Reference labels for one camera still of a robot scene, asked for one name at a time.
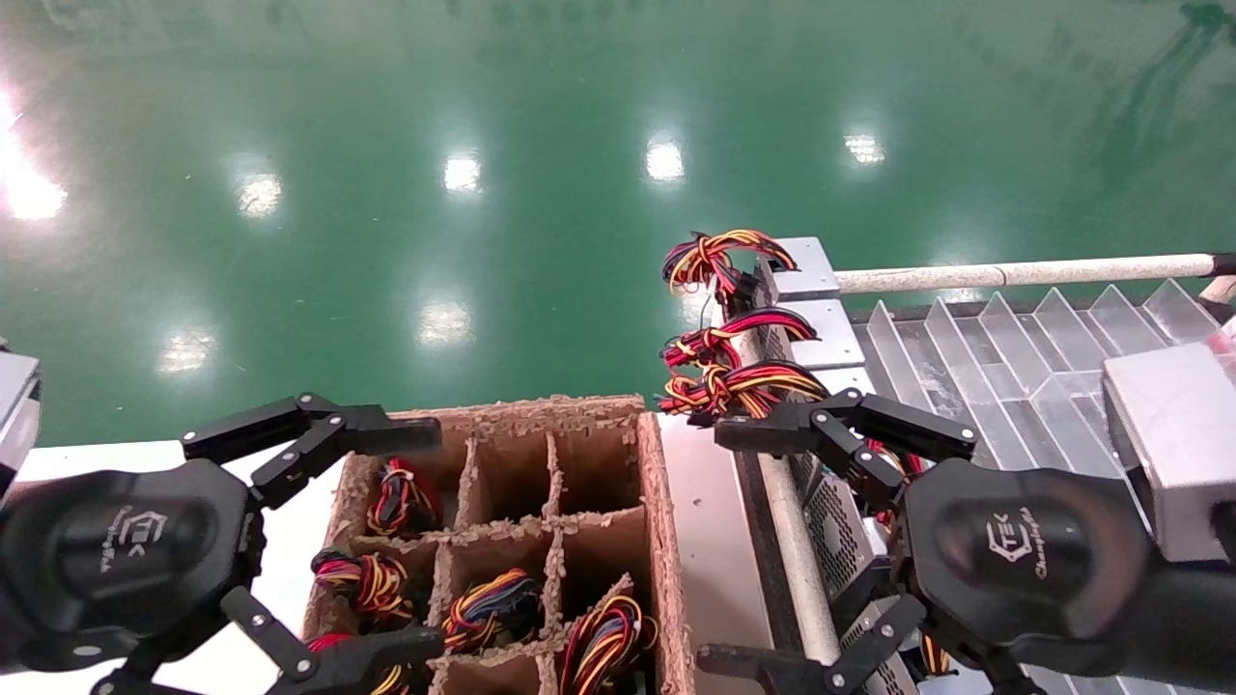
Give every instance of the robotic hand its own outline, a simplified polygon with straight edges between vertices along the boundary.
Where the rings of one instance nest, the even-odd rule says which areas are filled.
[[[252,486],[221,467],[292,439]],[[438,420],[392,420],[378,406],[305,393],[188,432],[180,443],[185,463],[168,471],[99,471],[5,501],[0,674],[125,658],[94,695],[192,695],[151,679],[229,621],[282,670],[268,695],[367,695],[373,674],[442,653],[441,633],[420,627],[313,653],[248,591],[261,573],[265,510],[349,451],[440,445]]]
[[[905,479],[861,438],[939,461]],[[996,695],[1042,694],[1018,663],[1236,693],[1236,574],[1167,561],[1121,480],[969,463],[964,425],[848,390],[716,424],[727,449],[812,453],[873,511],[892,514],[895,605],[831,667],[801,654],[708,644],[706,672],[769,695],[849,695],[921,629],[981,669]]]

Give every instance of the gray metal box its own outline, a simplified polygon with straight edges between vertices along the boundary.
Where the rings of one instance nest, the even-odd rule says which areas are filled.
[[[1236,386],[1203,344],[1107,360],[1107,427],[1121,461],[1141,466],[1151,526],[1174,563],[1222,560],[1210,524],[1236,501]]]

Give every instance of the cardboard box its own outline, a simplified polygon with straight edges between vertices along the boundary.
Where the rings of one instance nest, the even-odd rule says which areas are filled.
[[[431,578],[431,626],[468,586],[513,566],[544,581],[545,612],[535,642],[431,660],[430,694],[557,695],[574,621],[614,592],[635,597],[660,623],[660,693],[693,694],[669,480],[660,430],[643,398],[554,397],[392,414],[426,416],[441,420],[444,445],[407,458],[433,479],[447,529],[413,542],[371,535],[365,511],[377,497],[383,459],[351,455],[324,545],[382,553],[412,576]],[[303,636],[355,628],[346,603],[315,586]]]

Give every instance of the green epoxy floor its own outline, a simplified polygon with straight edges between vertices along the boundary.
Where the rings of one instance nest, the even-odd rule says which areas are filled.
[[[691,229],[818,235],[844,268],[1231,250],[1225,21],[7,0],[0,335],[43,360],[44,445],[166,439],[302,390],[653,393]]]

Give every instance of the wire bundle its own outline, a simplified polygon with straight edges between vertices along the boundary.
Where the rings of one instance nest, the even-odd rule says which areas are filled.
[[[407,596],[408,570],[377,553],[353,558],[336,548],[318,553],[309,569],[315,581],[342,596],[361,616],[387,626],[404,623],[415,615]]]
[[[503,633],[524,639],[540,620],[540,584],[515,568],[472,587],[451,603],[442,621],[446,650],[467,654],[491,647]]]
[[[910,477],[923,472],[923,461],[916,454],[907,451],[905,461],[902,461],[901,455],[892,449],[889,449],[883,441],[876,441],[875,439],[868,439],[866,448],[887,459],[889,463],[901,471],[902,477]]]
[[[716,236],[691,232],[691,241],[684,241],[670,249],[661,265],[661,279],[670,289],[687,284],[707,284],[717,278],[717,297],[724,299],[738,292],[743,272],[734,267],[728,251],[747,249],[772,258],[786,270],[796,271],[798,266],[786,254],[785,249],[771,237],[754,229],[734,229]]]
[[[426,531],[441,531],[441,502],[410,463],[391,459],[378,472],[378,498],[366,522],[378,535],[415,540]]]
[[[614,596],[580,618],[566,644],[559,695],[593,695],[656,644],[656,621],[633,599]]]
[[[816,329],[811,328],[807,319],[789,309],[765,307],[747,312],[726,322],[719,328],[705,328],[693,333],[684,333],[677,338],[671,338],[661,350],[661,359],[665,366],[674,371],[674,367],[693,364],[703,366],[708,362],[721,362],[730,367],[739,365],[738,351],[729,343],[745,330],[759,326],[779,325],[785,329],[790,340],[812,340],[816,338]]]
[[[323,652],[340,642],[346,642],[351,639],[352,636],[346,632],[328,632],[321,637],[310,639],[307,643],[309,650],[313,653]],[[378,683],[370,690],[370,695],[412,695],[417,691],[425,691],[429,688],[428,679],[424,674],[420,678],[415,678],[415,669],[404,665],[393,665],[382,673]],[[423,688],[414,688],[414,681],[420,680]]]
[[[719,364],[705,365],[700,378],[680,373],[665,382],[665,396],[656,397],[658,407],[666,413],[707,413],[722,417],[737,404],[753,418],[765,418],[781,397],[772,388],[798,393],[813,401],[828,397],[819,380],[794,362],[770,360],[745,367],[730,369]]]
[[[927,673],[929,675],[948,675],[948,652],[941,649],[939,644],[937,644],[936,641],[926,633],[922,634],[918,642],[918,648],[922,650],[923,665],[927,667]]]

